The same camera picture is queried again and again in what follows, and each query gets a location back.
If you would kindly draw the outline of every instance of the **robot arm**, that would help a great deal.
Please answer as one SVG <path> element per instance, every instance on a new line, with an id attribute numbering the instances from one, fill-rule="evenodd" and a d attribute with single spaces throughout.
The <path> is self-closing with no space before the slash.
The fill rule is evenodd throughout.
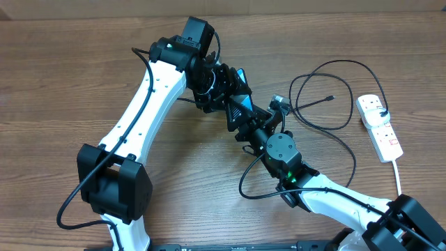
<path id="1" fill-rule="evenodd" d="M 148 247 L 150 239 L 144 231 L 142 214 L 149 203 L 152 185 L 144 169 L 149 148 L 160 124 L 185 87 L 191 89 L 198 106 L 205 113 L 225 111 L 228 131 L 237 130 L 236 140 L 249 142 L 273 178 L 279 179 L 277 191 L 300 188 L 331 188 L 362 201 L 390 217 L 404 220 L 423 237 L 441 246 L 446 232 L 413 199 L 405 195 L 394 202 L 361 195 L 337 185 L 319 174 L 306 162 L 295 148 L 289 131 L 275 133 L 282 117 L 289 113 L 289 99 L 274 95 L 265 111 L 253 104 L 243 70 L 226 64 L 207 63 L 210 40 L 214 29 L 205 21 L 191 17 L 181 36 L 161 38 L 150 50 L 150 66 L 154 74 L 154 93 L 140 119 L 131 130 L 124 144 L 108 163 L 120 165 L 119 171 L 107 169 L 96 174 L 81 189 L 82 199 L 91 204 L 93 211 L 104 219 L 115 222 L 126 236 L 125 250 Z M 77 165 L 79 180 L 100 162 L 116 144 L 141 107 L 148 89 L 148 73 L 137 94 L 113 130 L 102 139 L 99 147 L 84 145 L 79 151 Z M 354 232 L 338 240 L 338 250 L 428 250 L 416 238 L 400 239 L 403 231 L 383 216 L 356 204 L 350 199 L 331 192 L 284 192 L 282 199 L 291 207 L 331 217 Z M 116 249 L 116 237 L 111 231 Z M 364 249 L 353 247 L 361 244 Z"/>

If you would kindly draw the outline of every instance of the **white power strip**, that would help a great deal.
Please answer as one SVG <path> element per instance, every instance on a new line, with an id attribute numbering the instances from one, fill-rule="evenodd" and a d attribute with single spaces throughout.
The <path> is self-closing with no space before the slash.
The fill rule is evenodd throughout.
<path id="1" fill-rule="evenodd" d="M 381 162 L 392 162 L 393 164 L 395 178 L 397 180 L 397 191 L 398 195 L 400 195 L 401 185 L 399 182 L 398 167 L 395 160 L 403 155 L 403 149 L 398 142 L 397 136 L 393 131 L 390 122 L 368 128 L 370 127 L 370 125 L 367 124 L 367 120 L 365 119 L 367 116 L 367 112 L 379 114 L 380 109 L 383 108 L 383 105 L 381 104 L 381 101 L 379 100 L 379 97 L 377 95 L 368 94 L 360 96 L 356 100 L 356 106 L 357 109 L 360 111 L 362 122 L 365 125 L 368 125 L 366 126 L 366 128 L 369 132 L 371 142 L 374 144 L 379 160 Z"/>

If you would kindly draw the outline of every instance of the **white cable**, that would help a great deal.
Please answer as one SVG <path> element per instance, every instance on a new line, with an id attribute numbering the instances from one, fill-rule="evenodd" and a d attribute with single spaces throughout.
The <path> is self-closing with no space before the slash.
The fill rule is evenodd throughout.
<path id="1" fill-rule="evenodd" d="M 398 191 L 398 196 L 399 196 L 399 195 L 401 195 L 401 184 L 399 182 L 398 166 L 397 166 L 397 162 L 395 160 L 392 160 L 392 164 L 393 164 L 393 170 L 395 171 L 395 180 L 397 180 L 397 191 Z"/>

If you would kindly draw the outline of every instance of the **table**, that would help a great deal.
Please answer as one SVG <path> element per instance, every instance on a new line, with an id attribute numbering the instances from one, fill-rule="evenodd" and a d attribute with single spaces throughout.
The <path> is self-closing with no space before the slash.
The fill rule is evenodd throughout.
<path id="1" fill-rule="evenodd" d="M 360 13 L 202 17 L 218 31 L 222 61 L 244 68 L 254 103 L 266 108 L 290 81 L 333 59 L 367 64 L 382 82 L 392 125 L 403 147 L 397 160 L 403 193 L 446 227 L 446 14 Z M 160 37 L 181 34 L 186 17 L 0 22 L 0 246 L 2 250 L 82 250 L 109 245 L 105 226 L 66 231 L 56 212 L 78 184 L 76 155 L 96 145 L 121 117 L 144 76 L 131 47 L 148 50 Z M 338 63 L 321 72 L 348 81 L 355 98 L 379 94 L 360 66 Z M 300 84 L 292 91 L 297 95 Z M 315 77 L 302 111 L 325 126 L 348 117 L 346 87 Z M 191 98 L 190 91 L 183 97 Z M 287 117 L 298 149 L 313 168 L 345 184 L 353 162 L 335 140 Z M 351 188 L 396 198 L 390 163 L 380 163 L 356 108 L 334 134 L 355 152 Z M 224 113 L 204 114 L 176 102 L 162 124 L 146 170 L 154 185 L 144 214 L 155 244 L 292 243 L 330 239 L 343 226 L 289 208 L 279 197 L 243 199 L 238 182 L 253 157 L 227 132 Z M 257 165 L 244 191 L 273 191 L 277 180 Z M 66 224 L 99 216 L 78 195 Z"/>

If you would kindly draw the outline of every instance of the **wall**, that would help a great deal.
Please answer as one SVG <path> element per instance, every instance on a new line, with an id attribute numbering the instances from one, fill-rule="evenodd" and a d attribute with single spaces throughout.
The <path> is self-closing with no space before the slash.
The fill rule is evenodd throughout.
<path id="1" fill-rule="evenodd" d="M 442 10 L 446 0 L 0 0 L 0 20 Z"/>

